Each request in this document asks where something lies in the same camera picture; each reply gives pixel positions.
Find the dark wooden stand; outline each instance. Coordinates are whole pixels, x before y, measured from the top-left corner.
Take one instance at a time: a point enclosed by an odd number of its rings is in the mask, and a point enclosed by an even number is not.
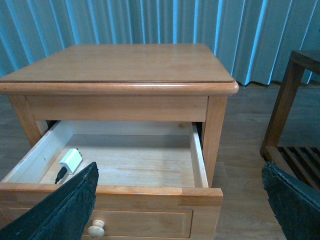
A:
[[[278,147],[305,69],[320,75],[320,50],[292,51],[260,154],[267,161],[273,161],[286,170],[290,175],[320,190],[319,149],[316,147]]]

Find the drawer panel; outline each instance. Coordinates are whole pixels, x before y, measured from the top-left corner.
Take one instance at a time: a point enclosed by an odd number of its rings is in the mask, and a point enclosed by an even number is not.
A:
[[[106,236],[189,238],[193,211],[190,209],[145,209],[140,211],[93,211],[91,221],[99,219],[105,223]]]
[[[207,96],[27,96],[36,120],[204,122]]]
[[[56,188],[0,183],[0,207],[13,221]],[[97,186],[88,226],[104,220],[101,239],[108,240],[212,240],[222,198],[219,188]],[[90,239],[87,229],[83,234]]]

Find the black cable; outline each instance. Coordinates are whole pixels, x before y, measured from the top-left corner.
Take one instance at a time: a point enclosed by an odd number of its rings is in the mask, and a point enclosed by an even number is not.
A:
[[[56,176],[54,184],[57,184],[66,175],[67,171],[68,170],[66,169],[65,166],[62,167]]]

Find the nightstand top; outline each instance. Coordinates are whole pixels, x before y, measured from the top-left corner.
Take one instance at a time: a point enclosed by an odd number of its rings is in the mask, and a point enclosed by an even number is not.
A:
[[[15,83],[233,81],[204,44],[73,45],[1,79]]]
[[[0,78],[0,94],[232,95],[237,82],[205,44],[73,45]]]

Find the table leg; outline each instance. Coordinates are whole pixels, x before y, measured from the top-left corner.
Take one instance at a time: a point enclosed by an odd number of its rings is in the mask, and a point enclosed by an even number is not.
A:
[[[204,123],[202,153],[208,184],[211,187],[214,178],[220,135],[224,122],[227,96],[209,96]]]
[[[303,66],[289,60],[260,149],[262,157],[265,155],[266,146],[276,147],[278,145],[304,71]]]
[[[8,98],[31,147],[33,147],[48,130],[46,121],[36,121],[25,96],[8,95]]]

